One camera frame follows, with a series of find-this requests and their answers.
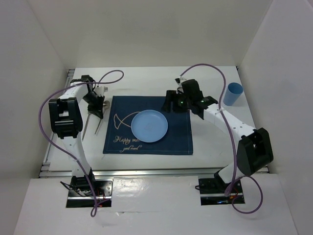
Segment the silver fork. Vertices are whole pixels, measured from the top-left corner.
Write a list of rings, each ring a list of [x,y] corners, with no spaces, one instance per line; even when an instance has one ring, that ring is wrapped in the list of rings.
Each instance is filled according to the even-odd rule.
[[[88,112],[88,115],[87,115],[87,118],[86,118],[86,122],[85,122],[85,125],[84,125],[83,134],[82,134],[82,141],[83,141],[84,138],[85,138],[85,134],[86,134],[86,131],[87,131],[87,128],[88,128],[90,116],[91,116],[91,113]]]

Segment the silver spoon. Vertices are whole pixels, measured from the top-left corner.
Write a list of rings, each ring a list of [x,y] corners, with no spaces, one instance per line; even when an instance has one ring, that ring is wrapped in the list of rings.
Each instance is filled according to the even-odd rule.
[[[106,112],[109,108],[110,108],[110,102],[109,102],[108,100],[105,100],[105,101],[103,102],[103,107],[102,107],[102,117],[99,118],[99,122],[98,122],[98,125],[97,125],[96,130],[95,130],[95,133],[94,133],[95,135],[98,133],[98,130],[99,130],[100,125],[101,125],[101,123],[102,123],[102,121],[103,121],[103,118],[104,118],[104,114],[105,114],[105,112]]]

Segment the light blue plate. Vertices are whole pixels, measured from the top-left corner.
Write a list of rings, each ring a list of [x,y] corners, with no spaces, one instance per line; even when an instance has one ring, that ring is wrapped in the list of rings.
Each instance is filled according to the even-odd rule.
[[[159,111],[144,110],[136,114],[133,118],[131,131],[142,142],[157,142],[166,135],[168,121]]]

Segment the navy blue fish placemat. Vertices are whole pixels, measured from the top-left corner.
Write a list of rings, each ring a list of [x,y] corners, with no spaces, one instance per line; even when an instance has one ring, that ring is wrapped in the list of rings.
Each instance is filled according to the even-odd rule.
[[[161,110],[163,96],[114,96],[104,143],[104,154],[192,155],[193,140],[189,113]],[[161,112],[168,121],[168,131],[159,141],[142,142],[131,131],[136,114],[144,110]]]

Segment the light blue cup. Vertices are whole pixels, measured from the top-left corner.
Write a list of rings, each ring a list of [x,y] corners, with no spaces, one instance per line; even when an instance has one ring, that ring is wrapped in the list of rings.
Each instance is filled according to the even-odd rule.
[[[229,83],[224,95],[224,104],[227,106],[232,106],[243,93],[243,91],[244,89],[241,84],[235,82]]]

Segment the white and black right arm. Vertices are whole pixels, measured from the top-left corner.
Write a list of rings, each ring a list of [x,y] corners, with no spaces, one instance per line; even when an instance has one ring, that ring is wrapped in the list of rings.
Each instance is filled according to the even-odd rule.
[[[269,133],[264,128],[249,126],[225,110],[216,99],[203,96],[195,79],[177,78],[178,88],[167,90],[162,110],[183,113],[191,111],[229,134],[236,158],[214,174],[213,186],[219,192],[243,176],[251,176],[273,161]]]

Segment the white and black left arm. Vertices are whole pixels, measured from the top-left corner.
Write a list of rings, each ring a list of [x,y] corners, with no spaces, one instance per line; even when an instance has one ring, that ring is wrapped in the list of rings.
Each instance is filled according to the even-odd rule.
[[[79,102],[84,100],[88,104],[88,114],[103,119],[105,97],[96,93],[94,82],[89,75],[83,75],[80,79],[73,80],[73,87],[62,96],[48,102],[51,129],[62,140],[66,152],[75,157],[68,188],[81,191],[82,195],[92,195],[97,190],[92,168],[83,150],[83,119],[79,108]]]

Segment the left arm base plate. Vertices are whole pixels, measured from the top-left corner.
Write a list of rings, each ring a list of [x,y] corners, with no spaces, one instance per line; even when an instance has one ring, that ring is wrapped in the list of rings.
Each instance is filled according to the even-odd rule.
[[[108,208],[112,206],[113,179],[98,180],[94,182],[93,196],[91,189],[75,189],[73,185],[60,182],[67,190],[66,208],[92,208],[96,198],[98,208]]]

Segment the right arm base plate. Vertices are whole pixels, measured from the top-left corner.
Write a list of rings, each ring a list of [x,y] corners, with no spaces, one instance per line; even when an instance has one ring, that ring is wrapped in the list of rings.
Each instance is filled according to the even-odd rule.
[[[200,192],[202,206],[228,205],[232,204],[233,199],[235,204],[245,203],[241,182],[235,184],[228,196],[225,196],[224,190],[218,187],[217,181],[213,178],[198,179],[195,189]]]

